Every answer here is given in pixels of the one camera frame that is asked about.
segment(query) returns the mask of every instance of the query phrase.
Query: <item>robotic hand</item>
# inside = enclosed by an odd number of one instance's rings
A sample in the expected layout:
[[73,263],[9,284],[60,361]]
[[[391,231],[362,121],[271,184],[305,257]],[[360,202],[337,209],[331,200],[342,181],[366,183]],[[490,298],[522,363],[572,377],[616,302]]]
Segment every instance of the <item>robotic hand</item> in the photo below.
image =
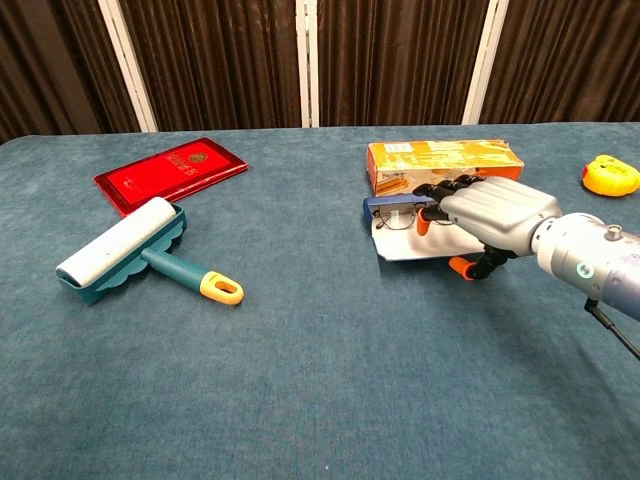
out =
[[510,258],[535,255],[547,273],[586,293],[585,309],[616,336],[598,301],[640,321],[640,237],[619,225],[584,213],[563,215],[555,197],[503,177],[462,175],[413,194],[433,199],[418,212],[419,235],[431,221],[449,220],[485,245],[476,262],[449,262],[465,279],[486,278]]

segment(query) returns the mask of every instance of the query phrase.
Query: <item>teal tablecloth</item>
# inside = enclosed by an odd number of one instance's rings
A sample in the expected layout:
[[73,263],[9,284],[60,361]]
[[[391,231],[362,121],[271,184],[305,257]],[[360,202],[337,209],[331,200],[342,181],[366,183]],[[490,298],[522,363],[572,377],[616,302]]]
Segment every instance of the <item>teal tablecloth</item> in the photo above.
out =
[[[241,283],[212,303],[154,273],[87,306],[55,266],[119,220],[92,176],[207,136],[250,170],[180,201],[175,252]],[[640,365],[584,297],[510,261],[380,261],[368,142],[504,138],[522,181],[640,231],[640,124],[25,137],[0,148],[0,477],[638,478]],[[640,323],[608,310],[640,343]]]

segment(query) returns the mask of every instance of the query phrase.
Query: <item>red certificate cover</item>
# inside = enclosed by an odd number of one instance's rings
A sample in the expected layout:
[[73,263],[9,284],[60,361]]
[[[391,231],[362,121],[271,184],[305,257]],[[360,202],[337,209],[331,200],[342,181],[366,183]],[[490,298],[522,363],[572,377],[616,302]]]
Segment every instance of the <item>red certificate cover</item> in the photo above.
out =
[[169,202],[244,172],[249,166],[208,138],[124,165],[94,177],[113,206],[126,216],[153,197]]

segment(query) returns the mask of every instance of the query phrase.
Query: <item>cardboard box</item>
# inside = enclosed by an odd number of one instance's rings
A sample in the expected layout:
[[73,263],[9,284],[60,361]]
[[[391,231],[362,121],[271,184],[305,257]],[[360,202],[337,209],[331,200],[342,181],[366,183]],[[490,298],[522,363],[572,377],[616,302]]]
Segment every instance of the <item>cardboard box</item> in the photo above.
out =
[[367,171],[375,196],[411,193],[423,183],[464,174],[517,180],[524,162],[504,140],[427,140],[370,143]]

